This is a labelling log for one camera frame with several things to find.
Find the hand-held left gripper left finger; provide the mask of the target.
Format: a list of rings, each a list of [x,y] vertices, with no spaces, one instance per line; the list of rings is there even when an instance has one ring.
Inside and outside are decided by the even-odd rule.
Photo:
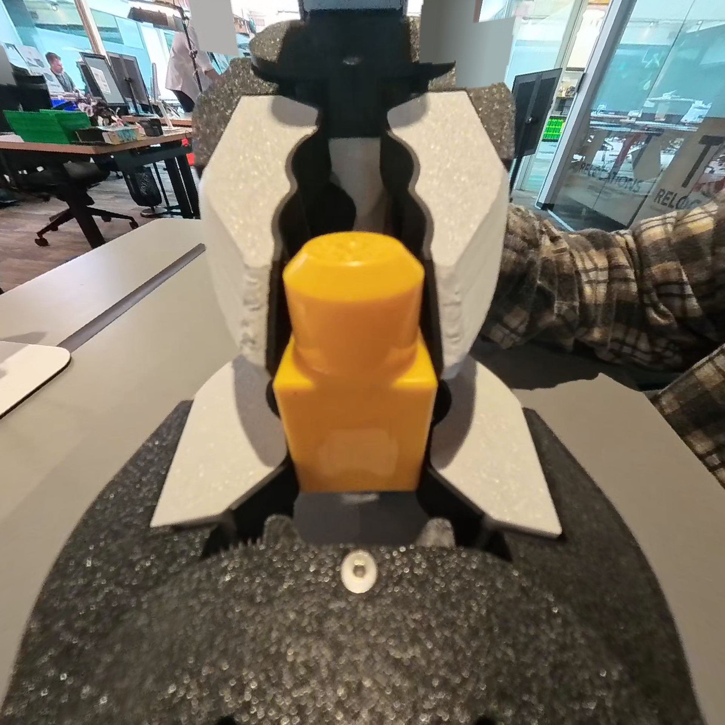
[[[243,357],[196,393],[150,527],[218,523],[283,463],[282,423],[267,402],[269,375]]]

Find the pair of desk monitors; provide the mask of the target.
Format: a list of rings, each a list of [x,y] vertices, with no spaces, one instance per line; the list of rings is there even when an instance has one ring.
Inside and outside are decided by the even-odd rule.
[[[80,53],[80,71],[94,96],[109,106],[124,106],[132,113],[151,112],[151,100],[134,56]]]

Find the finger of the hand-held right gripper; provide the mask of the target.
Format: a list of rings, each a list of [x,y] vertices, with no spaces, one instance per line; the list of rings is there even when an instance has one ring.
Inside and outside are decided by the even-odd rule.
[[[426,213],[443,379],[457,376],[484,324],[500,273],[508,175],[465,91],[433,93],[388,112],[414,160],[412,193]]]
[[[245,96],[202,174],[202,240],[227,329],[246,361],[276,375],[291,335],[282,273],[312,238],[296,153],[319,111],[284,96]]]

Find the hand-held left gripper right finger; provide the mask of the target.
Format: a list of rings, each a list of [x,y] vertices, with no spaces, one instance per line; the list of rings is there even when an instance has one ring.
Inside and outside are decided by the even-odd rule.
[[[493,529],[560,536],[563,529],[517,397],[472,356],[447,385],[450,408],[431,435],[433,470]]]

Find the green storage bins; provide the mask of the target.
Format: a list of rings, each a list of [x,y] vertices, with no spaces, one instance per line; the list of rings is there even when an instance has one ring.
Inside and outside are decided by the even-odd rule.
[[[81,111],[4,111],[3,115],[16,135],[32,143],[77,143],[77,132],[92,126],[88,115]]]

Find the black floor sign display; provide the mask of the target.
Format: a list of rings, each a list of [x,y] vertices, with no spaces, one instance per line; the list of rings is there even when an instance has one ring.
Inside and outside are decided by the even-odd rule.
[[[520,74],[514,79],[512,97],[515,105],[514,152],[509,191],[512,192],[525,157],[536,154],[548,120],[562,68]]]

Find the yellow one-stud block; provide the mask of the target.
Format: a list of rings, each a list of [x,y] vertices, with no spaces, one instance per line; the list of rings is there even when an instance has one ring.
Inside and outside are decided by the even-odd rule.
[[[292,334],[273,392],[301,491],[414,491],[438,389],[422,264],[390,236],[329,233],[283,282]]]

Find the printed cardboard box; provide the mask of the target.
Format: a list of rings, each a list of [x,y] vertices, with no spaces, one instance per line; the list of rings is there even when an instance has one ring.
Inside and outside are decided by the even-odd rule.
[[[716,180],[715,174],[706,174],[705,170],[720,151],[723,151],[723,142],[723,128],[700,129],[690,134],[643,202],[634,222],[688,210],[700,204],[695,186],[703,176],[706,177],[706,184]]]

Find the long wooden desk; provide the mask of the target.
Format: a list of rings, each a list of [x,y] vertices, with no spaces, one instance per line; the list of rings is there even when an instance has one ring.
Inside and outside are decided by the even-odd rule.
[[[158,137],[144,137],[123,143],[44,143],[27,142],[3,134],[2,152],[35,154],[39,165],[59,165],[69,160],[110,159],[120,173],[138,168],[163,164],[166,167],[178,214],[186,219],[199,218],[197,182],[188,162],[192,149],[192,122],[173,120],[170,128]]]

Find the person's plaid shirt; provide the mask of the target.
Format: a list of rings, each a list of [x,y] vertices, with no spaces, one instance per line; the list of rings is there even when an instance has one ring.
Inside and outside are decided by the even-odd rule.
[[[724,346],[651,399],[678,437],[724,485]]]

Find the black office chair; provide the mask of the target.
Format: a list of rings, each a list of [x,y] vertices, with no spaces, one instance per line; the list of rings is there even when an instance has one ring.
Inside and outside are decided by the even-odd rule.
[[[90,197],[88,190],[98,186],[109,175],[108,170],[94,162],[66,162],[31,173],[29,183],[33,191],[47,193],[67,204],[64,211],[50,217],[49,224],[36,233],[35,244],[47,247],[46,233],[58,231],[61,225],[72,220],[76,220],[91,249],[106,243],[94,217],[104,222],[125,221],[132,230],[137,229],[139,224],[134,217],[96,207]]]

